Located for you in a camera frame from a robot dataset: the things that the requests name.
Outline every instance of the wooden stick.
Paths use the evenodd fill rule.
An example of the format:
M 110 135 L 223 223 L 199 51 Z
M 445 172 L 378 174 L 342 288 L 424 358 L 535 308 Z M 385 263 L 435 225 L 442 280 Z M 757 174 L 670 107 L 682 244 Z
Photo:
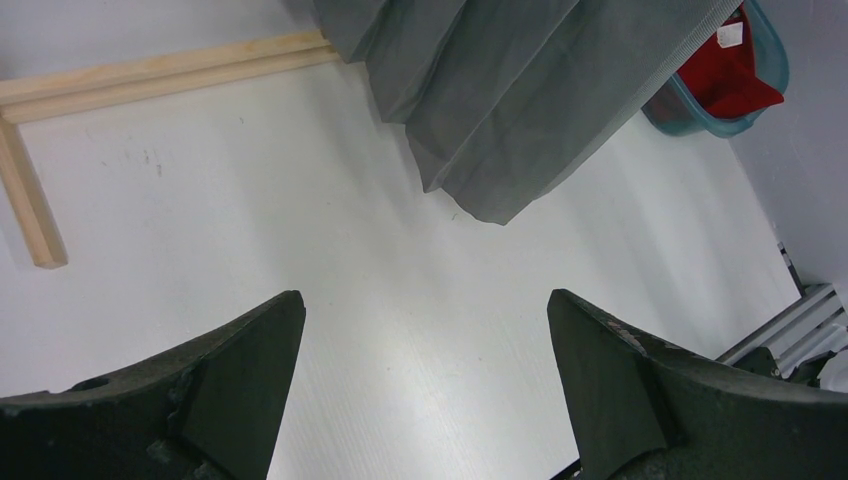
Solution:
M 330 43 L 320 31 L 283 35 L 144 60 L 0 82 L 0 105 L 94 90 L 178 73 L 285 55 Z
M 13 124 L 338 58 L 321 32 L 315 31 L 0 82 L 0 176 L 35 264 L 56 268 L 68 260 L 38 177 Z
M 18 128 L 3 119 L 0 119 L 0 177 L 35 265 L 43 268 L 66 265 L 68 257 L 62 239 Z
M 197 71 L 148 78 L 110 87 L 100 87 L 87 91 L 14 103 L 0 107 L 0 116 L 11 123 L 33 122 L 59 115 L 120 105 L 235 80 L 282 72 L 284 70 L 331 62 L 338 58 L 338 54 L 332 47 L 313 48 Z

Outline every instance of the teal laundry basket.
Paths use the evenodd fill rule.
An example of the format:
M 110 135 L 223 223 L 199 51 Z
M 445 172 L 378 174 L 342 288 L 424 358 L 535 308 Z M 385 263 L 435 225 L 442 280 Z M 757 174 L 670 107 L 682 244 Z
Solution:
M 754 62 L 757 77 L 780 93 L 789 85 L 789 61 L 777 32 L 754 0 L 745 0 L 745 13 L 754 40 Z M 680 137 L 707 130 L 721 138 L 729 138 L 751 128 L 765 109 L 732 120 L 716 118 L 704 110 L 674 74 L 642 107 L 648 120 L 666 135 Z

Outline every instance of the red cloth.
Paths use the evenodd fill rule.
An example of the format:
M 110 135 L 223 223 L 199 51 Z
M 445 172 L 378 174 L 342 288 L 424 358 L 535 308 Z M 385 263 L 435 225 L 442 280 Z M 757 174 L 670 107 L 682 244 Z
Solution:
M 725 25 L 742 22 L 742 44 L 722 48 L 713 34 L 677 71 L 698 103 L 716 118 L 735 119 L 783 103 L 780 92 L 757 78 L 754 42 L 745 10 Z

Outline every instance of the gray curtain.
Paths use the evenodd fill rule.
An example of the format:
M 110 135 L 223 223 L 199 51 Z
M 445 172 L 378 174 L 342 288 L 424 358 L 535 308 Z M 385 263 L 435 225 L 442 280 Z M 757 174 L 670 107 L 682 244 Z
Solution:
M 424 190 L 505 224 L 562 182 L 741 0 L 315 0 Z

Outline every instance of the white wall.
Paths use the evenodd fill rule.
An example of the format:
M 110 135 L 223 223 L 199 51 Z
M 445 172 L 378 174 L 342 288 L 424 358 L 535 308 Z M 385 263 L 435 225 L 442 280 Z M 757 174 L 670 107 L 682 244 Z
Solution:
M 848 300 L 848 3 L 761 0 L 789 56 L 786 103 L 731 142 L 804 280 Z
M 0 396 L 67 388 L 300 289 L 269 478 L 550 478 L 576 457 L 552 289 L 707 356 L 797 297 L 727 142 L 641 115 L 506 227 L 421 193 L 359 66 L 21 130 L 70 264 L 32 267 L 0 200 Z
M 311 0 L 2 0 L 0 79 L 314 29 Z

